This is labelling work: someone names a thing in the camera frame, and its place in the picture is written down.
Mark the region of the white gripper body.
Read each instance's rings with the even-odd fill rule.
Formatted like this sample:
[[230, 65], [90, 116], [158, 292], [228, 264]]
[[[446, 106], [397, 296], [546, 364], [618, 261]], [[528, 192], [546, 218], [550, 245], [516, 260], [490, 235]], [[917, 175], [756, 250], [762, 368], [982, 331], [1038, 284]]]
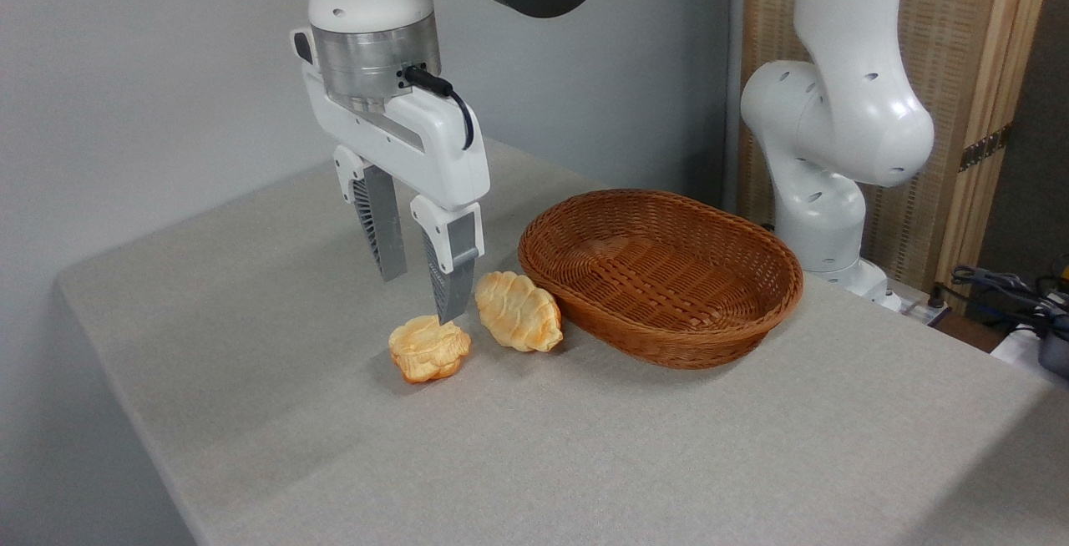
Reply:
[[489, 192], [489, 163], [471, 108], [441, 71], [434, 26], [290, 33], [322, 129], [417, 196], [447, 210]]

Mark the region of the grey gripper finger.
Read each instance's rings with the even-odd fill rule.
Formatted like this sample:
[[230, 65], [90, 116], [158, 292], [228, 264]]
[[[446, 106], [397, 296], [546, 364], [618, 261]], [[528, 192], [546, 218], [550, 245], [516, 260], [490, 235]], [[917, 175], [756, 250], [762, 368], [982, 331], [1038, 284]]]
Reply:
[[334, 151], [342, 197], [357, 210], [384, 282], [408, 271], [393, 177], [344, 145]]
[[476, 261], [485, 253], [479, 203], [447, 210], [427, 196], [412, 200], [413, 218], [423, 230], [433, 299], [440, 325], [463, 315], [471, 298]]

